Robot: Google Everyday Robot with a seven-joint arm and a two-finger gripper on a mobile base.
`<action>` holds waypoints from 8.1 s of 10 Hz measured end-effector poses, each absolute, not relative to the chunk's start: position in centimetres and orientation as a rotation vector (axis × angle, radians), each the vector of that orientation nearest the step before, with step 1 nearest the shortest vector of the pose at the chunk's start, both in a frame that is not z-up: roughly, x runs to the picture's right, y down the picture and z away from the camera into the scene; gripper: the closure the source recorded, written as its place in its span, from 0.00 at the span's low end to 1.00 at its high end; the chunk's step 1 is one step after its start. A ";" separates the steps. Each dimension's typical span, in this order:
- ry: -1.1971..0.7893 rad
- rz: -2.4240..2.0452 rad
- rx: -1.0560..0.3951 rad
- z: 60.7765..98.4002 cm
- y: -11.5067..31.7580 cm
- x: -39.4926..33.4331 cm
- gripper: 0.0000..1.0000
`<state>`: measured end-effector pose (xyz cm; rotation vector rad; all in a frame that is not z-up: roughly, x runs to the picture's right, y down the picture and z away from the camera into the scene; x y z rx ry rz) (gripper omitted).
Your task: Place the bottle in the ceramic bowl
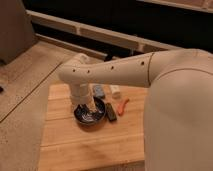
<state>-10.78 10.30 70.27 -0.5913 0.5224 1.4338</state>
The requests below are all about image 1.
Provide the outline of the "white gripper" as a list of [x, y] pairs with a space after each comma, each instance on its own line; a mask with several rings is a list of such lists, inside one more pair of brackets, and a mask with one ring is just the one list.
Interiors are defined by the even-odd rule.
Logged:
[[95, 102], [88, 84], [71, 84], [69, 88], [73, 108], [77, 108], [79, 105], [86, 105], [90, 110], [96, 110]]

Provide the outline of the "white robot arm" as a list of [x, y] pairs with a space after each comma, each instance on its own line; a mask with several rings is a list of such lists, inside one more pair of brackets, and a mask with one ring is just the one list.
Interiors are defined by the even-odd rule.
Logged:
[[146, 87], [146, 171], [213, 171], [213, 54], [200, 49], [151, 52], [91, 64], [78, 54], [59, 77], [74, 104], [90, 101], [90, 83]]

